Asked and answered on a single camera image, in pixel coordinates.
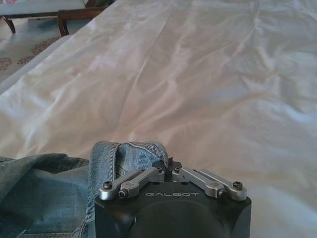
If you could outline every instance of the bed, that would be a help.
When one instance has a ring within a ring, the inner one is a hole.
[[[0,95],[2,156],[159,141],[240,180],[253,238],[317,233],[317,3],[118,0]]]

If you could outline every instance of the screw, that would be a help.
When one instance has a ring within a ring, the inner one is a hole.
[[[124,199],[124,198],[128,197],[129,192],[128,192],[128,190],[123,188],[122,190],[119,191],[118,195],[119,195],[120,198]]]
[[[235,182],[233,182],[233,187],[237,190],[242,190],[243,184],[239,181],[235,181]]]
[[[226,189],[220,189],[219,192],[218,192],[218,197],[219,198],[224,198],[227,196],[227,191]]]
[[[103,183],[103,188],[104,189],[112,189],[112,182],[111,181],[106,181]]]
[[[179,174],[179,172],[180,172],[180,167],[176,167],[176,168],[174,169],[174,171],[175,171],[175,173]]]

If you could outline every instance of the silver metal linkage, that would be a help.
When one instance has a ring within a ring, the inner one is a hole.
[[[190,181],[205,191],[205,194],[219,198],[227,194],[236,201],[244,201],[247,198],[247,190],[241,182],[230,182],[207,170],[191,170],[189,168],[176,168],[172,172],[173,181]]]
[[[123,182],[133,178],[134,176],[140,174],[141,170],[133,170],[128,172],[126,175],[117,178],[115,181],[106,181],[99,188],[99,198],[100,200],[113,200],[117,197],[120,190],[120,186]]]
[[[189,168],[176,169],[172,172],[173,181],[190,181],[205,191],[209,197],[219,198],[224,192],[224,186],[214,180],[208,179]]]
[[[235,181],[230,182],[218,175],[215,175],[207,170],[200,170],[198,171],[200,174],[206,176],[209,179],[213,179],[221,184],[223,184],[228,192],[228,196],[236,201],[244,201],[247,199],[247,190],[242,185],[241,182]]]
[[[164,171],[155,167],[145,170],[134,179],[121,184],[119,191],[120,198],[130,198],[139,195],[140,189],[148,182],[164,181]]]

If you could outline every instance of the carpet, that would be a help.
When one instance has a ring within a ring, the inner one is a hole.
[[[71,20],[69,33],[75,33],[89,20]],[[16,34],[0,19],[0,82],[19,70],[23,65],[60,38],[57,20],[14,19]]]

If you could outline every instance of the blue denim fabric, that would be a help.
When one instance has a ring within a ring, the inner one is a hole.
[[[90,161],[65,154],[0,157],[0,238],[93,238],[99,186],[168,155],[159,143],[98,142]]]

